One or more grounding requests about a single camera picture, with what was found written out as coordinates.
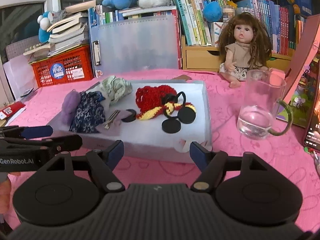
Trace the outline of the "person's left hand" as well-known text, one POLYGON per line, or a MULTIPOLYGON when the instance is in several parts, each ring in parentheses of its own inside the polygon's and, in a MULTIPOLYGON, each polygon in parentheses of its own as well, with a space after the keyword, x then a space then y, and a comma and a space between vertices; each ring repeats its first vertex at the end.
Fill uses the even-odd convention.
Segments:
POLYGON ((11 186, 11 180, 7 173, 1 173, 1 215, 7 213, 10 207, 11 192, 16 191, 17 184, 14 183, 14 189, 11 186))

